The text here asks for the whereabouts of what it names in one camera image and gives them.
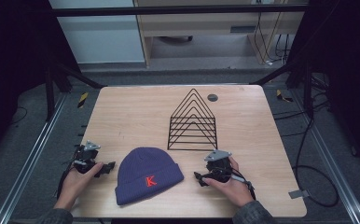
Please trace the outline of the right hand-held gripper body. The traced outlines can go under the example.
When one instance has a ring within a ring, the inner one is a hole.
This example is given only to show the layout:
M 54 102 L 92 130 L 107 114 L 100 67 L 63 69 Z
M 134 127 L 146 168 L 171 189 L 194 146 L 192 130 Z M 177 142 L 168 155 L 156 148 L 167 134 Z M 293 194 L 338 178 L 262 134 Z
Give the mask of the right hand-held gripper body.
M 229 161 L 230 156 L 230 152 L 219 149 L 215 149 L 206 156 L 204 160 L 207 162 L 206 168 L 209 171 L 206 177 L 222 183 L 227 182 L 232 173 L 232 167 Z

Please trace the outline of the person's right hand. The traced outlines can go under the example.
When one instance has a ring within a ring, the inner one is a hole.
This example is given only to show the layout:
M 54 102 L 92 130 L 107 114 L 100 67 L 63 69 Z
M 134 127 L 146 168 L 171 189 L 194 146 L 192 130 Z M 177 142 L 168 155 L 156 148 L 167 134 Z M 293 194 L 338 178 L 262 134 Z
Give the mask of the person's right hand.
M 243 207 L 246 204 L 254 201 L 254 198 L 252 197 L 247 185 L 239 180 L 231 178 L 226 183 L 222 183 L 212 178 L 204 177 L 202 181 L 210 187 L 213 187 L 214 189 L 217 189 L 223 193 L 233 204 L 238 207 Z

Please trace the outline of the grey tape strip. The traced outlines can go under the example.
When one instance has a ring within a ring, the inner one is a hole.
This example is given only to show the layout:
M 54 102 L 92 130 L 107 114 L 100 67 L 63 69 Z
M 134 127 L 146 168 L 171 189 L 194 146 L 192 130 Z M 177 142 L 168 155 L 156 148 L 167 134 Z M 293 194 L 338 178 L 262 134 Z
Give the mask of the grey tape strip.
M 296 199 L 296 198 L 307 198 L 310 197 L 310 193 L 307 190 L 294 190 L 294 191 L 290 191 L 289 192 L 289 196 L 291 199 Z

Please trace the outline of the purple knit beanie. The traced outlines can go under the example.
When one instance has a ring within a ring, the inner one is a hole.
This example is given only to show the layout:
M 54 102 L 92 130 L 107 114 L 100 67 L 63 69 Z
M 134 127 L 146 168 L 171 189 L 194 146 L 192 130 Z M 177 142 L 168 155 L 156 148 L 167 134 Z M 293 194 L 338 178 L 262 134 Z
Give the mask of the purple knit beanie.
M 183 180 L 179 165 L 167 152 L 156 147 L 135 148 L 118 169 L 117 205 L 154 197 Z

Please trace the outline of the aluminium rail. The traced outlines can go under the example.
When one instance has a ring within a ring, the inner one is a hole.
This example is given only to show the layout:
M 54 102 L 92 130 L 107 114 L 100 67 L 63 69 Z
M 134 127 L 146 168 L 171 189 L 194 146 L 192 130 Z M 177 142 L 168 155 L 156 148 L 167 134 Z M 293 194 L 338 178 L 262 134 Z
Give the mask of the aluminium rail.
M 54 112 L 50 119 L 48 119 L 40 134 L 38 135 L 31 152 L 29 153 L 26 162 L 23 164 L 9 194 L 5 201 L 0 206 L 0 224 L 7 224 L 11 215 L 19 202 L 21 195 L 30 179 L 30 176 L 40 158 L 40 155 L 45 148 L 45 145 L 54 129 L 54 126 L 62 113 L 63 105 L 66 101 L 67 94 L 60 93 L 58 101 L 55 103 Z
M 308 136 L 321 158 L 325 172 L 335 184 L 340 202 L 351 222 L 360 224 L 360 156 L 353 155 L 350 139 L 331 113 L 323 93 L 312 93 L 312 106 L 314 122 Z

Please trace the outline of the person's left hand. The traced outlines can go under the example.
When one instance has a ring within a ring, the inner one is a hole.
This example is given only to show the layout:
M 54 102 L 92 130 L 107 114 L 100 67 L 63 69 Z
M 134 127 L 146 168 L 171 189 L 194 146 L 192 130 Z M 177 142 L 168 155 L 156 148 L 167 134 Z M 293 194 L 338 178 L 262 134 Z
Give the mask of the person's left hand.
M 98 162 L 85 174 L 81 174 L 76 168 L 72 168 L 63 180 L 62 191 L 54 208 L 65 207 L 70 211 L 77 197 L 88 186 L 94 176 L 101 171 L 103 165 L 102 162 Z

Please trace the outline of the black metal frame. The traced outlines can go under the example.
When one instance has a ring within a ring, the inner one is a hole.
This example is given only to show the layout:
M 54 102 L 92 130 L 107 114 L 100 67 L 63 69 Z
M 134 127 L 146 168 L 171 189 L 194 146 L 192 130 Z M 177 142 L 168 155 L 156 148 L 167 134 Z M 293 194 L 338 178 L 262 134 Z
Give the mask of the black metal frame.
M 88 17 L 88 16 L 128 16 L 128 15 L 170 15 L 170 14 L 214 14 L 214 13 L 257 13 L 257 12 L 300 12 L 307 11 L 310 4 L 272 4 L 272 5 L 217 5 L 217 6 L 173 6 L 173 7 L 100 7 L 100 8 L 64 8 L 43 10 L 42 14 L 50 17 Z M 104 85 L 96 83 L 80 73 L 62 64 L 47 67 L 45 73 L 48 115 L 50 120 L 55 115 L 53 80 L 51 70 L 59 69 L 81 80 L 94 89 Z

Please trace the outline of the light wooden desk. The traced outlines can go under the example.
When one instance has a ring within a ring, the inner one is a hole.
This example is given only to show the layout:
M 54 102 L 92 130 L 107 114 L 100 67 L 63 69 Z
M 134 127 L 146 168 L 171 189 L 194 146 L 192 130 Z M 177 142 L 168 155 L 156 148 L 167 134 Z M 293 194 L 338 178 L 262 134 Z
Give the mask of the light wooden desk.
M 307 0 L 132 0 L 137 7 L 303 4 Z M 247 35 L 260 63 L 269 59 L 276 35 L 294 35 L 303 12 L 139 15 L 145 61 L 150 62 L 152 41 L 159 36 Z

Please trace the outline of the white cabinet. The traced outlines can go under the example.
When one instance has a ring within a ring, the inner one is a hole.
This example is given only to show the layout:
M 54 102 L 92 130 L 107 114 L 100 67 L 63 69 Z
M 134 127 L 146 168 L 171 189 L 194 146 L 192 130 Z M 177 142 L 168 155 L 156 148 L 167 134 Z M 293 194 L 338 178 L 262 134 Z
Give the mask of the white cabinet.
M 49 0 L 53 9 L 133 7 L 132 0 Z M 60 17 L 79 64 L 143 63 L 145 56 L 135 16 Z

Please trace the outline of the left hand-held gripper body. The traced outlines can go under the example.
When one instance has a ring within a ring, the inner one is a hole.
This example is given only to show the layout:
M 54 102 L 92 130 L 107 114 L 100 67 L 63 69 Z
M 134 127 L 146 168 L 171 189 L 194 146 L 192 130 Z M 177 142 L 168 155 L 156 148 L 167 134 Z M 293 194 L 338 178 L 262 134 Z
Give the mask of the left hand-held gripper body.
M 96 164 L 95 158 L 100 148 L 99 145 L 92 143 L 90 140 L 85 145 L 78 146 L 73 158 L 74 167 L 81 174 L 85 174 Z

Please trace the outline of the yellow black hazard tape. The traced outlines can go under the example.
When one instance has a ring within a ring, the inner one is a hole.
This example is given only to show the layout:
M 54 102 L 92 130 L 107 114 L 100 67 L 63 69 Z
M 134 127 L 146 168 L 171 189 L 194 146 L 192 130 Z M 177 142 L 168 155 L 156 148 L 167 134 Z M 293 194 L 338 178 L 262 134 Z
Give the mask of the yellow black hazard tape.
M 276 90 L 276 98 L 278 100 L 282 100 L 282 101 L 285 101 L 285 102 L 288 102 L 288 103 L 291 103 L 293 102 L 293 98 L 291 97 L 284 97 L 282 92 L 280 90 Z
M 89 96 L 88 92 L 83 92 L 79 98 L 79 101 L 77 103 L 77 108 L 82 108 L 87 100 Z

